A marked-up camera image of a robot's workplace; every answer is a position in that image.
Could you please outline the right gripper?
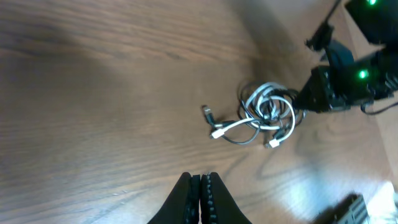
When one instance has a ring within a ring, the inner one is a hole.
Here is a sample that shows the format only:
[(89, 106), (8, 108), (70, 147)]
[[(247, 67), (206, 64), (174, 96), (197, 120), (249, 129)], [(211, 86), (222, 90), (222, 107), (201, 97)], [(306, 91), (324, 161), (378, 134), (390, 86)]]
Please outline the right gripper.
[(387, 45), (355, 60), (350, 49), (331, 41), (333, 30), (329, 23), (321, 23), (312, 38), (305, 41), (312, 51), (327, 46), (325, 58), (329, 64), (312, 69), (298, 93), (298, 109), (316, 113), (345, 111), (393, 97), (397, 92), (397, 46)]

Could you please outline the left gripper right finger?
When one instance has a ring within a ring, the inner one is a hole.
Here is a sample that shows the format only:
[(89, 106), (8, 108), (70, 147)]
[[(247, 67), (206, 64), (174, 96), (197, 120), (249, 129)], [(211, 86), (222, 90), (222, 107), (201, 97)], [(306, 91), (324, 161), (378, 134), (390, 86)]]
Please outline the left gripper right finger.
[(202, 224), (251, 224), (216, 172), (201, 177)]

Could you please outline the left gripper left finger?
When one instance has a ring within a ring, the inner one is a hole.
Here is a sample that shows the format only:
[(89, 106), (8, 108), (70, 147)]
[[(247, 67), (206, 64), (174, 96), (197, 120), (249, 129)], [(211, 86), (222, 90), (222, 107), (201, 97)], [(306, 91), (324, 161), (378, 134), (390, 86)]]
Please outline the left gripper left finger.
[(200, 175), (184, 172), (148, 224), (198, 224)]

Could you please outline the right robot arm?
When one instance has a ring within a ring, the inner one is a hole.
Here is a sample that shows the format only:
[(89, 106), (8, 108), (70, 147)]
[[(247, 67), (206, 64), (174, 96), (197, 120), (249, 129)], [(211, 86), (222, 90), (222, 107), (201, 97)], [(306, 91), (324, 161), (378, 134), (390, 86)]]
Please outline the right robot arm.
[(349, 48), (332, 38), (334, 31), (325, 19), (306, 46), (324, 51), (323, 61), (294, 99), (294, 107), (316, 113), (361, 111), (397, 91), (397, 0), (351, 0), (345, 9), (365, 39), (382, 48), (355, 60)]

